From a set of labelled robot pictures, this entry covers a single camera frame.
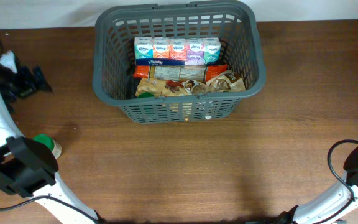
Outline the white blue tissue pack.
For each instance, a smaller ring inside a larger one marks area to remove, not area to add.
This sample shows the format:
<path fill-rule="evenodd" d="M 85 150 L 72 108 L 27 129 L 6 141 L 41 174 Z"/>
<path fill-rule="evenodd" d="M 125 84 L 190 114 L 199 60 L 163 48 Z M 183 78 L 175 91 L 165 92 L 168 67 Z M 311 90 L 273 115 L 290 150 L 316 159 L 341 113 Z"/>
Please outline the white blue tissue pack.
<path fill-rule="evenodd" d="M 137 65 L 212 65 L 219 60 L 221 42 L 217 37 L 168 38 L 136 37 Z"/>

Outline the yellow instant coffee bag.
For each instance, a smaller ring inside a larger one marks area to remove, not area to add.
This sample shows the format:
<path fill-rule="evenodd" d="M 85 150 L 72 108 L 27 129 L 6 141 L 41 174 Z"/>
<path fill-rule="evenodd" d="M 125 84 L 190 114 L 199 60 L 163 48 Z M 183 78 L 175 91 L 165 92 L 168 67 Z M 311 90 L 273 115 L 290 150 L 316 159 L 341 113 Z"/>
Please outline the yellow instant coffee bag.
<path fill-rule="evenodd" d="M 157 78 L 142 78 L 137 86 L 136 98 L 166 98 L 176 96 L 200 95 L 205 91 L 205 84 L 197 80 L 173 81 Z M 171 119 L 178 121 L 180 104 L 159 103 L 155 106 L 145 105 L 144 111 L 149 120 L 158 119 L 168 121 L 168 114 L 172 112 Z"/>

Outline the orange spaghetti pasta packet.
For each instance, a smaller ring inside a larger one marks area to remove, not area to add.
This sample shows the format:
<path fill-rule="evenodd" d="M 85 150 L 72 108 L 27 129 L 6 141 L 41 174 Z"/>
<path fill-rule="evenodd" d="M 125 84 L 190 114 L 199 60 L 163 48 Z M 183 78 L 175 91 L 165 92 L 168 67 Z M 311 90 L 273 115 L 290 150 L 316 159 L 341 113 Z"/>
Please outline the orange spaghetti pasta packet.
<path fill-rule="evenodd" d="M 228 65 L 189 66 L 136 66 L 134 78 L 156 78 L 160 80 L 207 82 L 228 69 Z"/>

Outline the brown pastry snack bag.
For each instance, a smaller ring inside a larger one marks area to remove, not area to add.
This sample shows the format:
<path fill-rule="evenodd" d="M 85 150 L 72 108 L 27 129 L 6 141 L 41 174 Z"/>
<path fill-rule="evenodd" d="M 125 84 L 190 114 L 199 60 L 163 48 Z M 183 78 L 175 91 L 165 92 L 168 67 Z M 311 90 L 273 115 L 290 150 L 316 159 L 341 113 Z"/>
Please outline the brown pastry snack bag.
<path fill-rule="evenodd" d="M 187 80 L 183 82 L 183 86 L 191 95 L 241 92 L 246 90 L 242 77 L 232 70 L 222 72 L 218 76 L 208 80 L 206 83 L 201 83 L 196 80 Z"/>

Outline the dark grey plastic basket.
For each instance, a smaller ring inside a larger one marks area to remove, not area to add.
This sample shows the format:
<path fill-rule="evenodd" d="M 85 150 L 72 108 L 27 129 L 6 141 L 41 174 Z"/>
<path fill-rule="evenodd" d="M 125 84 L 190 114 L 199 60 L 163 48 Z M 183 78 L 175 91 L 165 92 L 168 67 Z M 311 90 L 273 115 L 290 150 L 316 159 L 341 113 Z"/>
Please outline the dark grey plastic basket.
<path fill-rule="evenodd" d="M 240 1 L 117 6 L 97 19 L 93 90 L 136 123 L 224 118 L 266 69 Z"/>

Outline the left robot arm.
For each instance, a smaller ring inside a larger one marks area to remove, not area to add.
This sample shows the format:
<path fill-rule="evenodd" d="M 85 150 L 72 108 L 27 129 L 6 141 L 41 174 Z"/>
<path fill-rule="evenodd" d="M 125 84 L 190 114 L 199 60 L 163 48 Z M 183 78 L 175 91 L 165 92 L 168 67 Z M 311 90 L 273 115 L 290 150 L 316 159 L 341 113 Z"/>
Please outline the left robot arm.
<path fill-rule="evenodd" d="M 51 138 L 39 142 L 25 137 L 13 121 L 12 103 L 38 91 L 52 91 L 41 68 L 29 69 L 21 65 L 13 52 L 3 50 L 0 53 L 0 190 L 24 198 L 24 202 L 3 210 L 37 202 L 61 223 L 104 223 L 62 180 L 57 162 L 60 145 Z"/>

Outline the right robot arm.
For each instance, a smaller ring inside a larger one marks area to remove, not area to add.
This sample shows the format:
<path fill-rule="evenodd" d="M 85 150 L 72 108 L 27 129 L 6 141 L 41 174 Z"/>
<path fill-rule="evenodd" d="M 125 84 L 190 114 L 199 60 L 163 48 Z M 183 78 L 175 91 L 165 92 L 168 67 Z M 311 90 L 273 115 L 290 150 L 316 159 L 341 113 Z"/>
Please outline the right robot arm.
<path fill-rule="evenodd" d="M 343 165 L 344 174 L 340 176 L 333 168 L 331 157 L 335 148 L 342 144 L 357 147 L 348 155 Z M 337 182 L 312 201 L 282 212 L 275 223 L 334 223 L 358 208 L 358 140 L 344 139 L 334 143 L 328 151 L 327 163 Z"/>

